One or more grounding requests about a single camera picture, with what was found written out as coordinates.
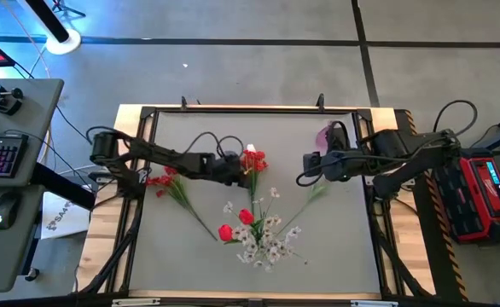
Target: gray tablecloth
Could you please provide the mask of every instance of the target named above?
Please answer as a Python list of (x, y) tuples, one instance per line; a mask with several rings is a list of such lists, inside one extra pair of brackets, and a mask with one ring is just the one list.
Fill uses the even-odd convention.
[[(302, 172), (302, 155), (316, 150), (317, 133), (333, 119), (346, 124), (354, 145), (354, 124), (348, 115), (162, 113), (155, 141), (183, 151), (197, 135), (209, 130), (218, 137), (234, 135), (245, 145), (254, 144), (265, 151), (270, 164), (259, 179), (258, 195), (268, 200), (269, 188), (277, 188), (281, 197), (270, 212), (286, 222), (304, 205), (309, 191), (295, 184)], [(240, 150), (231, 140), (223, 145), (225, 150)], [(215, 148), (214, 140), (203, 136), (192, 151), (213, 153)], [(152, 176), (163, 173), (159, 165), (152, 167)], [(249, 207), (246, 189), (207, 181), (184, 182), (194, 208), (216, 235), (224, 223), (238, 225), (236, 217), (223, 213), (228, 200), (237, 211)], [(133, 290), (380, 292), (361, 178), (330, 183), (327, 195), (293, 222), (303, 229), (294, 242), (295, 251), (309, 263), (296, 257), (282, 260), (272, 273), (243, 264), (236, 257), (243, 253), (242, 246), (214, 241), (172, 199), (158, 199), (156, 190), (152, 187), (146, 192), (131, 277)]]

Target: computer mouse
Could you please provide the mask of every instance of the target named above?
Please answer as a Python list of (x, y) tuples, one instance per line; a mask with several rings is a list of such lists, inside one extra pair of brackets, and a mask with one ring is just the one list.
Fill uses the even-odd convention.
[(10, 191), (0, 196), (0, 229), (9, 229), (17, 219), (21, 195)]

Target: table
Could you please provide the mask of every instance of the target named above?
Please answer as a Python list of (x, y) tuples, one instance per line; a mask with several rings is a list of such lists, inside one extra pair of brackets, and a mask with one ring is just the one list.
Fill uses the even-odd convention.
[[(121, 105), (119, 106), (118, 115), (115, 121), (114, 128), (135, 136), (141, 117), (143, 107), (153, 107), (153, 105)], [(180, 107), (179, 105), (160, 105), (156, 107)], [(200, 107), (226, 107), (226, 106), (191, 106), (192, 108)], [(248, 108), (252, 106), (230, 106), (233, 108)], [(271, 106), (270, 108), (291, 108), (287, 106)], [(391, 108), (370, 108), (370, 114), (373, 118), (373, 127), (375, 131), (384, 129), (397, 129), (397, 121), (394, 110)], [(145, 137), (151, 130), (151, 124), (146, 123), (144, 129)], [(96, 201), (105, 200), (114, 195), (116, 187), (110, 184), (105, 187), (98, 195)], [(400, 193), (399, 198), (414, 206), (413, 195), (409, 192)], [(116, 199), (97, 208), (92, 213), (90, 229), (87, 234), (87, 240), (84, 245), (84, 250), (78, 268), (78, 283), (79, 287), (83, 288), (89, 284), (93, 277), (102, 268), (113, 250), (116, 229), (118, 227), (120, 208), (122, 200)], [(131, 206), (129, 219), (134, 213), (134, 204)], [(433, 278), (428, 265), (427, 253), (419, 218), (404, 205), (392, 202), (391, 208), (392, 226), (394, 236), (398, 247), (398, 254), (410, 269), (413, 276), (421, 283), (421, 285), (431, 293), (435, 293)], [(113, 288), (117, 290), (123, 280), (125, 272), (125, 260), (127, 251), (119, 262), (119, 268), (115, 276)], [(388, 285), (394, 285), (394, 276), (390, 261), (383, 255), (386, 267), (386, 278)], [(331, 294), (331, 295), (312, 295), (306, 293), (286, 294), (286, 293), (226, 293), (214, 292), (203, 293), (199, 291), (147, 291), (146, 289), (138, 289), (130, 291), (131, 297), (186, 297), (186, 298), (359, 298), (359, 299), (378, 299), (379, 295), (369, 293), (351, 293)]]
[(36, 163), (42, 141), (59, 100), (63, 81), (60, 79), (0, 79), (6, 90), (20, 88), (25, 98), (22, 107), (13, 116), (0, 113), (0, 134), (6, 130), (20, 130), (29, 135), (24, 157), (14, 178), (0, 178), (0, 196), (11, 189), (22, 194), (15, 224), (0, 230), (0, 292), (6, 292), (15, 283), (17, 275), (30, 270), (33, 252), (38, 240), (34, 238), (38, 212), (44, 191), (66, 196), (79, 204), (92, 206), (94, 195), (56, 175)]

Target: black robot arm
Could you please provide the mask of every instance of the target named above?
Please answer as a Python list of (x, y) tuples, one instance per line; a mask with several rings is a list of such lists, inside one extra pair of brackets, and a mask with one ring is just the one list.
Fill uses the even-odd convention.
[[(129, 148), (127, 153), (119, 155), (119, 141)], [(227, 153), (216, 159), (214, 153), (178, 153), (117, 130), (95, 135), (91, 162), (106, 166), (117, 180), (118, 194), (129, 199), (143, 195), (145, 189), (140, 174), (130, 170), (125, 164), (133, 159), (169, 166), (189, 179), (203, 179), (226, 185), (237, 183), (247, 188), (239, 156), (234, 153)]]
[(375, 176), (375, 196), (380, 199), (391, 199), (404, 182), (458, 157), (461, 149), (451, 130), (416, 135), (382, 130), (362, 139), (358, 148), (350, 148), (345, 126), (333, 122), (326, 137), (327, 153), (304, 155), (304, 172), (297, 183), (305, 186), (299, 182), (301, 177), (322, 175), (326, 180), (341, 182), (354, 176)]

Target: gray desk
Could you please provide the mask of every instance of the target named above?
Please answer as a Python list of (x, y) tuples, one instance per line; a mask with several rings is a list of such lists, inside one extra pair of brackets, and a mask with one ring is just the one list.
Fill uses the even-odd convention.
[[(25, 94), (23, 105), (18, 113), (13, 116), (0, 113), (0, 133), (8, 129), (17, 129), (43, 139), (61, 94), (63, 81), (60, 79), (0, 79), (0, 84), (6, 90), (18, 87)], [(15, 224), (10, 229), (0, 230), (0, 292), (8, 291), (13, 287), (15, 277), (20, 273), (28, 241), (33, 235), (32, 228), (41, 206), (45, 187), (27, 184), (34, 172), (40, 148), (41, 142), (29, 137), (28, 148), (16, 178), (13, 180), (0, 178), (0, 196), (14, 186), (17, 186), (16, 189), (22, 193), (22, 203)]]

